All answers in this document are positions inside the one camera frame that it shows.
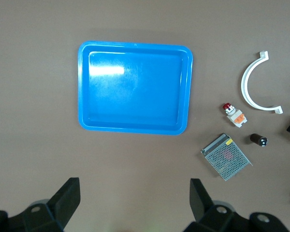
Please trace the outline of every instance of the blue tray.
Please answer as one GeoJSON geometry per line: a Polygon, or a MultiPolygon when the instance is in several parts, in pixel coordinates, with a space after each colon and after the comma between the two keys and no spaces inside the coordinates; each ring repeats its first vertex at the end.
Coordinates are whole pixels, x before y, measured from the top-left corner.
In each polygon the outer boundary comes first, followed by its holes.
{"type": "Polygon", "coordinates": [[[93,131],[178,135],[192,53],[184,46],[88,41],[78,51],[78,117],[93,131]]]}

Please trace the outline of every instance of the yellow label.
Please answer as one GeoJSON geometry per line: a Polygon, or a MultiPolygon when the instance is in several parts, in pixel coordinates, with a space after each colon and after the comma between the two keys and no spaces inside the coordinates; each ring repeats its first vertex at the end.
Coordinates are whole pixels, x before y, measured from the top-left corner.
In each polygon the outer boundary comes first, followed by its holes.
{"type": "Polygon", "coordinates": [[[232,143],[233,140],[232,139],[229,139],[227,142],[226,142],[226,145],[230,145],[230,143],[232,143]]]}

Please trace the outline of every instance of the white curved bracket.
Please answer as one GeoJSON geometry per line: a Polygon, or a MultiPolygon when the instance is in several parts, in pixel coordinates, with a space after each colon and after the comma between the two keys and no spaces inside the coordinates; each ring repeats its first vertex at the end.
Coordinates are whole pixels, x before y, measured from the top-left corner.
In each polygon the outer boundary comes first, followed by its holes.
{"type": "Polygon", "coordinates": [[[260,52],[260,58],[257,59],[256,61],[252,62],[248,66],[248,68],[244,72],[243,78],[242,78],[242,83],[241,83],[242,94],[243,94],[243,97],[246,100],[246,102],[249,105],[251,105],[252,107],[259,109],[259,110],[266,110],[266,111],[274,110],[276,114],[282,114],[283,112],[282,112],[281,106],[272,106],[272,107],[268,107],[268,108],[259,106],[251,99],[251,97],[248,93],[248,79],[249,79],[250,74],[259,64],[267,61],[268,59],[269,59],[268,52],[262,51],[262,52],[260,52]]]}

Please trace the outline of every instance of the black cylindrical connector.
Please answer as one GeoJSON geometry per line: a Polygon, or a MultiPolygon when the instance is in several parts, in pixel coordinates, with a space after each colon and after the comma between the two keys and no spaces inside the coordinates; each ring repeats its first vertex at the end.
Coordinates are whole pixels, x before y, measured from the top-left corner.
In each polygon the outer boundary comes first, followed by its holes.
{"type": "Polygon", "coordinates": [[[267,138],[258,134],[252,134],[250,136],[250,140],[259,146],[266,146],[268,142],[267,138]]]}

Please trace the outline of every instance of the perforated metal box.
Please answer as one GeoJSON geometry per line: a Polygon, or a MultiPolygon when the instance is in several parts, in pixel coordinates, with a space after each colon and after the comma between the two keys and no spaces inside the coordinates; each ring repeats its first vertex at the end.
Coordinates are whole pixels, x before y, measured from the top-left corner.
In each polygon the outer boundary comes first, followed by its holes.
{"type": "Polygon", "coordinates": [[[201,153],[224,180],[230,179],[246,165],[251,164],[232,138],[222,134],[201,153]]]}

